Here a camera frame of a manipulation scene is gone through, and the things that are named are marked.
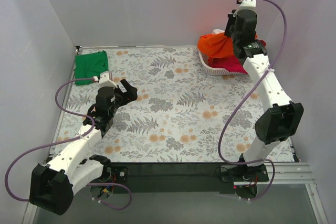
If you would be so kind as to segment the orange t-shirt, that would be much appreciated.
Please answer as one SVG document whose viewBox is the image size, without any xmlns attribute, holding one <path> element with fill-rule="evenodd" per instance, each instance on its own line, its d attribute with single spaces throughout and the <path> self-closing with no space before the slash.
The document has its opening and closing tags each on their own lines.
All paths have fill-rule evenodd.
<svg viewBox="0 0 336 224">
<path fill-rule="evenodd" d="M 200 36 L 197 47 L 201 53 L 210 58 L 222 59 L 234 56 L 232 39 L 224 33 Z"/>
</svg>

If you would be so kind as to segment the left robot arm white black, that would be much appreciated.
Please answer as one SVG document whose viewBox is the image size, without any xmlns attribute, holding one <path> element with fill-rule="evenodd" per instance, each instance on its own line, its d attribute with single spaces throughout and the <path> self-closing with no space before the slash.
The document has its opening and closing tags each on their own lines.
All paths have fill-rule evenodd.
<svg viewBox="0 0 336 224">
<path fill-rule="evenodd" d="M 117 109 L 137 100 L 137 89 L 125 79 L 122 91 L 112 81 L 99 80 L 96 101 L 88 109 L 75 140 L 45 165 L 32 171 L 29 202 L 57 215 L 64 214 L 74 196 L 87 185 L 101 187 L 106 193 L 120 187 L 119 171 L 101 155 L 85 156 L 110 130 Z"/>
</svg>

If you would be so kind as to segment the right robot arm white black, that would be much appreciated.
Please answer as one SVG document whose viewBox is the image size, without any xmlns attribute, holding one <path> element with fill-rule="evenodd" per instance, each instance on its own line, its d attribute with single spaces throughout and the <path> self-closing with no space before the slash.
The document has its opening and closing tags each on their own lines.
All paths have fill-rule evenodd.
<svg viewBox="0 0 336 224">
<path fill-rule="evenodd" d="M 263 114 L 255 123 L 256 137 L 239 162 L 238 176 L 251 180 L 271 151 L 296 133 L 304 108 L 285 93 L 270 69 L 265 42 L 256 36 L 257 14 L 253 10 L 234 10 L 228 14 L 225 33 L 232 39 L 233 52 L 243 69 L 258 85 Z"/>
</svg>

